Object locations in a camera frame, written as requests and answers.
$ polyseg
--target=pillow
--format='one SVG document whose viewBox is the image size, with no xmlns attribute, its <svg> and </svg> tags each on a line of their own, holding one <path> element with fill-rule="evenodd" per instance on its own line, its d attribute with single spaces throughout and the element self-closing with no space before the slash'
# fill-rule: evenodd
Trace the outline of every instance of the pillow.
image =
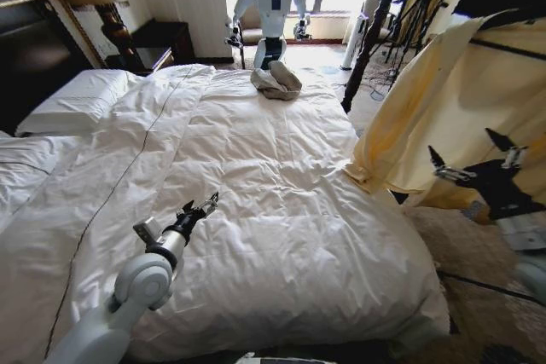
<svg viewBox="0 0 546 364">
<path fill-rule="evenodd" d="M 80 142 L 76 136 L 0 138 L 0 233 Z"/>
<path fill-rule="evenodd" d="M 123 70 L 85 70 L 34 109 L 15 134 L 77 135 L 91 131 L 140 79 Z"/>
</svg>

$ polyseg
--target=dark wooden headboard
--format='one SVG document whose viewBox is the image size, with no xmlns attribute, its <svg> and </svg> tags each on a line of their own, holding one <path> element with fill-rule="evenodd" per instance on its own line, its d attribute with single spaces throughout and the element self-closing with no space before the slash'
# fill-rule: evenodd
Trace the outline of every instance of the dark wooden headboard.
<svg viewBox="0 0 546 364">
<path fill-rule="evenodd" d="M 0 130 L 92 68 L 48 0 L 0 0 Z"/>
</svg>

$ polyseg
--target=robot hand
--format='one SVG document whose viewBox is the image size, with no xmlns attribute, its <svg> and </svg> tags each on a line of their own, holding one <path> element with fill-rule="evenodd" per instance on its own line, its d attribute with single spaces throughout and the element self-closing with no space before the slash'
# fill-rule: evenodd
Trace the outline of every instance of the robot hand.
<svg viewBox="0 0 546 364">
<path fill-rule="evenodd" d="M 311 38 L 310 34 L 307 34 L 307 26 L 311 24 L 309 15 L 306 15 L 304 19 L 299 20 L 296 26 L 293 27 L 293 36 L 296 40 L 303 40 Z"/>
<path fill-rule="evenodd" d="M 241 34 L 239 33 L 239 27 L 228 25 L 229 37 L 225 38 L 224 42 L 232 47 L 238 49 L 242 48 Z"/>
</svg>

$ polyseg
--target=gray towel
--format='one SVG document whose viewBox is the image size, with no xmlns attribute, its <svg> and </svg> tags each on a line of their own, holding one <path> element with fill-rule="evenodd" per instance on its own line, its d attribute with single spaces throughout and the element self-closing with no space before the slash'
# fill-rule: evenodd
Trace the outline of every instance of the gray towel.
<svg viewBox="0 0 546 364">
<path fill-rule="evenodd" d="M 255 68 L 250 75 L 254 87 L 264 97 L 277 100 L 293 100 L 301 91 L 301 82 L 281 61 L 271 61 L 270 70 Z"/>
</svg>

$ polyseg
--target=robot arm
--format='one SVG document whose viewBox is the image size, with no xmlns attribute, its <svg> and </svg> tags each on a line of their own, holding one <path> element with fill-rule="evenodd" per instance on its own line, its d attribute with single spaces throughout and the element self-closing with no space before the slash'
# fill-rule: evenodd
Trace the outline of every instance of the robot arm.
<svg viewBox="0 0 546 364">
<path fill-rule="evenodd" d="M 245 11 L 252 6 L 256 0 L 237 0 L 233 10 L 233 19 L 226 26 L 228 27 L 228 37 L 225 39 L 227 44 L 234 47 L 242 47 L 241 34 L 239 33 L 239 20 L 245 14 Z"/>
<path fill-rule="evenodd" d="M 113 295 L 88 312 L 59 342 L 46 364 L 115 364 L 129 346 L 131 329 L 147 309 L 156 310 L 171 296 L 171 283 L 182 268 L 183 249 L 200 219 L 217 206 L 218 193 L 177 212 L 177 220 L 160 231 L 153 217 L 133 228 L 146 243 L 146 253 L 131 259 L 119 272 Z"/>
<path fill-rule="evenodd" d="M 296 4 L 296 9 L 298 10 L 299 22 L 296 23 L 296 26 L 293 29 L 293 36 L 296 40 L 301 40 L 303 38 L 310 38 L 311 35 L 306 33 L 307 26 L 311 23 L 311 19 L 306 11 L 306 0 L 293 0 Z"/>
<path fill-rule="evenodd" d="M 476 189 L 490 207 L 489 217 L 518 255 L 515 274 L 538 301 L 546 304 L 546 206 L 521 192 L 513 178 L 521 170 L 527 147 L 517 147 L 507 136 L 485 129 L 505 159 L 492 159 L 462 170 L 450 168 L 428 147 L 434 175 L 459 187 Z"/>
</svg>

